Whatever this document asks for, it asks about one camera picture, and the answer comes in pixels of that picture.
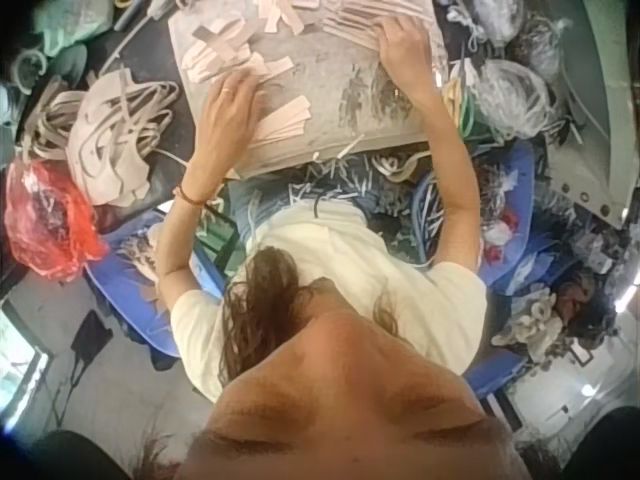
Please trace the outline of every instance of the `woman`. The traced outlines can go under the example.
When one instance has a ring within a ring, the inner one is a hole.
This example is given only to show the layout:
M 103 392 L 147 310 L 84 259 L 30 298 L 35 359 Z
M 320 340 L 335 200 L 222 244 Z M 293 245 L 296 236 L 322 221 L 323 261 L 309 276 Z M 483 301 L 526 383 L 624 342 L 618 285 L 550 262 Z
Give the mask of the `woman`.
M 427 33 L 410 18 L 375 30 L 431 147 L 445 209 L 435 266 L 423 275 L 391 257 L 356 206 L 309 200 L 255 225 L 221 305 L 202 292 L 189 269 L 199 205 L 260 115 L 256 78 L 216 83 L 156 252 L 185 370 L 215 402 L 179 477 L 528 478 L 459 377 L 486 308 L 475 275 L 479 195 L 432 79 Z

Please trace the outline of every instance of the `light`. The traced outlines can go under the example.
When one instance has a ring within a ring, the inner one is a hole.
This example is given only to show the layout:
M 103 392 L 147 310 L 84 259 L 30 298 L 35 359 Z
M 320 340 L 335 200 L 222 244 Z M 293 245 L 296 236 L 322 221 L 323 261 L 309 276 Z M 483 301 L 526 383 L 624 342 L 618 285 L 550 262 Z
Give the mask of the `light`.
M 635 285 L 631 285 L 627 289 L 627 291 L 624 292 L 624 295 L 622 295 L 622 297 L 616 300 L 617 313 L 622 313 L 627 309 L 627 305 L 629 305 L 629 302 L 631 301 L 631 299 L 633 298 L 633 296 L 636 294 L 637 291 L 638 291 L 638 287 L 636 287 Z
M 584 387 L 582 387 L 580 393 L 582 393 L 582 395 L 584 395 L 585 397 L 593 397 L 596 393 L 598 393 L 598 391 L 587 383 Z
M 158 210 L 160 210 L 161 212 L 164 213 L 169 213 L 169 210 L 171 210 L 171 206 L 173 205 L 173 200 L 169 200 L 167 202 L 164 202 L 160 205 L 158 205 Z

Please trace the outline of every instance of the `floor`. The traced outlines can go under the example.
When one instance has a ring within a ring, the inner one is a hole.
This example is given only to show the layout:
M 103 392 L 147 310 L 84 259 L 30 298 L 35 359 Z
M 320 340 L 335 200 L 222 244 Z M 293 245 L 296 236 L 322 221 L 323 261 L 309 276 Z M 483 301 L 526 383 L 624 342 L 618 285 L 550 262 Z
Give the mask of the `floor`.
M 73 361 L 69 345 L 96 305 L 83 279 L 60 286 L 31 273 L 8 298 L 53 354 L 46 386 L 38 390 L 14 429 L 17 439 L 28 444 L 55 428 L 50 415 L 53 392 L 62 384 L 61 397 L 66 396 L 65 381 Z M 166 454 L 180 458 L 206 423 L 211 403 L 192 390 L 181 363 L 167 372 L 154 371 L 147 347 L 125 338 L 113 317 L 103 320 L 114 338 L 73 393 L 63 428 L 90 438 L 125 468 L 135 460 L 145 436 L 154 432 L 171 434 Z

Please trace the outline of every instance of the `green fabric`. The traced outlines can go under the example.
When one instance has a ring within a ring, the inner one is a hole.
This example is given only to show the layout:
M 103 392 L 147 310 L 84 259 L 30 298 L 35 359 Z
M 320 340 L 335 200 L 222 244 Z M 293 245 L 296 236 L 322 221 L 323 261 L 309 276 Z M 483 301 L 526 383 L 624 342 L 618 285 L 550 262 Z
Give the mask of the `green fabric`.
M 33 14 L 35 31 L 44 35 L 44 53 L 60 50 L 111 28 L 112 0 L 56 0 L 44 2 Z

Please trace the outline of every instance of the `woman's right hand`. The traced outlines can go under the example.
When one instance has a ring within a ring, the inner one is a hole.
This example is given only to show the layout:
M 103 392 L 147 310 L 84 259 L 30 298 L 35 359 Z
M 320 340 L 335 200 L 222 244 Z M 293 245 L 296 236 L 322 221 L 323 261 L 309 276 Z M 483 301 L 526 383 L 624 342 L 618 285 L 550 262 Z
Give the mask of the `woman's right hand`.
M 380 61 L 393 83 L 418 106 L 437 94 L 429 34 L 413 17 L 384 17 L 375 21 Z

